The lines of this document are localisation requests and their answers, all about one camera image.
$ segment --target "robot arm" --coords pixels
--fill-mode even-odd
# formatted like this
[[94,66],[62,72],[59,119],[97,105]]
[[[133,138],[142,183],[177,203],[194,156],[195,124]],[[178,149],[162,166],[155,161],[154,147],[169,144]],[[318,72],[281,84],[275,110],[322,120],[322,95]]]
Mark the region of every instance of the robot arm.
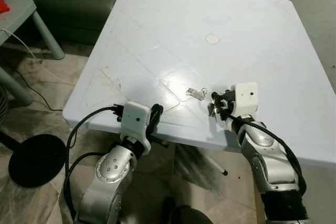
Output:
[[266,129],[266,126],[255,120],[258,102],[256,83],[238,84],[222,95],[214,92],[212,98],[217,115],[226,122],[230,131],[237,134],[241,152],[250,163],[264,202],[266,223],[312,224],[302,204],[301,192],[305,191],[299,186],[302,176],[289,162],[278,141],[260,130]]
[[150,134],[162,112],[163,107],[158,104],[152,110],[134,102],[125,104],[122,117],[119,117],[122,142],[97,162],[95,177],[80,203],[75,224],[117,222],[122,194],[131,183],[137,160],[147,154],[151,142],[156,141]]

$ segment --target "white cable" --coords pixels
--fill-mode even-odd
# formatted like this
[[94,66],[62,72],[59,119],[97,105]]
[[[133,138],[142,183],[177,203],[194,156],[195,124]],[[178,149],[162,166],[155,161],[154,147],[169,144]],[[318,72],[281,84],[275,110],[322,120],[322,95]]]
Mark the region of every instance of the white cable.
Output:
[[14,36],[18,41],[20,41],[20,42],[22,43],[22,45],[24,45],[24,46],[27,48],[27,50],[29,51],[29,53],[31,54],[31,56],[34,57],[34,59],[36,60],[36,62],[40,65],[40,67],[41,67],[44,71],[46,71],[47,73],[49,73],[49,74],[55,76],[56,78],[58,78],[58,79],[61,80],[62,82],[74,86],[73,83],[70,83],[70,82],[68,82],[68,81],[66,81],[66,80],[64,80],[64,79],[62,79],[61,77],[57,76],[56,74],[50,72],[48,69],[46,69],[45,67],[43,67],[42,64],[41,64],[41,63],[38,61],[38,59],[35,57],[35,55],[33,54],[33,52],[30,50],[30,48],[29,48],[29,47],[28,47],[28,46],[27,46],[27,45],[26,45],[26,44],[25,44],[19,37],[17,37],[17,36],[16,36],[15,34],[13,34],[11,31],[8,31],[8,30],[6,30],[6,29],[4,29],[4,28],[0,28],[0,30],[4,31],[4,32],[6,32],[6,33],[9,33],[10,35]]

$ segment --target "table surface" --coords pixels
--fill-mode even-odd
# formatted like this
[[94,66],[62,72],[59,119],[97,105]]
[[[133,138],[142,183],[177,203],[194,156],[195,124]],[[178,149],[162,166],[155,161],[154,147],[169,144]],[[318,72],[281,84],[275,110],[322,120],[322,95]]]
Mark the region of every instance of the table surface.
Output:
[[[159,103],[160,138],[239,151],[207,105],[212,91],[252,81],[257,119],[302,162],[335,165],[335,94],[288,0],[117,0],[63,115],[74,126],[114,103]],[[186,96],[189,87],[207,88],[206,99]],[[110,112],[86,127],[120,132]]]
[[[17,28],[36,10],[33,0],[4,0],[10,7],[9,12],[0,13],[0,28],[15,32]],[[0,45],[8,35],[0,30]]]

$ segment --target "black wire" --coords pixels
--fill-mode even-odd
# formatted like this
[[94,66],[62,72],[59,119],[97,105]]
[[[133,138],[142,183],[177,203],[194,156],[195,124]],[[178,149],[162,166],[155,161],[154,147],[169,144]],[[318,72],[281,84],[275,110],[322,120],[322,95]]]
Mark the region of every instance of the black wire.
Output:
[[[71,197],[71,191],[70,191],[70,176],[71,176],[71,173],[74,171],[74,169],[76,168],[76,166],[78,165],[78,163],[85,157],[88,157],[88,156],[103,156],[105,155],[106,153],[102,153],[102,152],[89,152],[89,153],[85,153],[83,155],[81,155],[78,159],[76,159],[76,161],[72,164],[70,170],[69,170],[69,173],[67,174],[67,176],[65,177],[64,179],[64,184],[63,184],[63,194],[64,194],[64,197],[66,195],[68,195],[70,193],[70,197]],[[72,216],[72,219],[74,219],[74,217],[76,216],[76,211],[73,207],[73,204],[72,204],[72,199],[71,200],[71,204],[68,204],[68,207],[69,207],[69,210],[70,210],[70,213],[71,213],[71,216]]]
[[[73,136],[77,133],[77,130],[79,129],[79,127],[87,120],[89,119],[90,117],[102,112],[102,111],[106,111],[106,110],[111,110],[111,111],[114,111],[115,110],[115,107],[111,106],[111,107],[104,107],[104,108],[100,108],[100,109],[97,109],[93,112],[91,112],[90,114],[88,114],[87,116],[85,116],[82,120],[79,121],[79,123],[76,124],[76,126],[72,129],[70,135],[69,135],[69,138],[68,138],[68,141],[67,141],[67,146],[66,146],[66,158],[65,158],[65,175],[68,176],[69,174],[69,154],[70,154],[70,145],[71,145],[71,140],[73,138]],[[69,181],[67,181],[66,183],[66,187],[67,187],[67,190],[63,191],[64,192],[64,199],[70,209],[70,212],[71,212],[71,216],[72,218],[75,217],[76,215],[76,212],[74,210],[74,207],[73,207],[73,203],[72,203],[72,199],[71,199],[71,189],[70,189],[70,183]]]
[[72,143],[72,145],[70,146],[70,149],[73,148],[73,147],[75,146],[76,140],[77,140],[77,131],[75,132],[75,140],[74,140],[74,142]]
[[35,93],[37,93],[43,100],[44,102],[46,103],[46,106],[48,107],[49,110],[51,111],[63,111],[63,110],[56,110],[56,109],[52,109],[49,105],[49,103],[47,102],[47,100],[44,98],[43,95],[41,95],[38,91],[36,91],[35,89],[33,89],[29,84],[28,82],[26,81],[26,79],[23,77],[23,75],[18,71],[16,70],[14,67],[12,67],[4,58],[2,58],[2,60],[11,68],[13,69],[21,78],[22,80],[25,82],[25,84],[27,85],[28,88],[30,88],[31,90],[33,90]]
[[243,120],[241,118],[237,118],[237,117],[231,115],[230,113],[228,113],[227,111],[225,111],[221,107],[218,98],[214,99],[214,103],[215,103],[215,106],[218,108],[218,110],[219,110],[220,113],[225,114],[228,118],[230,118],[232,120],[238,121],[238,122],[240,122],[242,124],[250,125],[250,126],[252,126],[254,128],[257,128],[258,130],[261,130],[262,132],[265,132],[266,134],[268,134],[271,137],[273,137],[279,144],[281,144],[281,146],[285,149],[285,152],[286,152],[286,155],[287,155],[287,158],[288,158],[288,162],[291,164],[291,166],[293,167],[293,169],[295,170],[295,172],[298,175],[298,184],[299,184],[299,188],[300,188],[300,193],[303,196],[305,194],[305,192],[306,192],[307,184],[306,184],[306,181],[303,178],[300,163],[299,163],[298,159],[296,158],[296,155],[289,148],[289,146],[284,142],[284,140],[282,140],[276,134],[274,134],[273,132],[269,131],[268,129],[266,129],[266,128],[260,126],[260,125],[257,125],[255,123],[251,123],[251,122],[245,121],[245,120]]

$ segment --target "white circle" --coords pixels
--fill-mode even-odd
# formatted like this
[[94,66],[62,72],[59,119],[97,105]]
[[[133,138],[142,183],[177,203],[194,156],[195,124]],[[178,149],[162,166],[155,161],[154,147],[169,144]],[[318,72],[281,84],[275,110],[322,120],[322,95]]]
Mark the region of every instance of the white circle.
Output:
[[215,35],[208,35],[205,37],[206,41],[210,44],[217,44],[219,42],[219,38]]

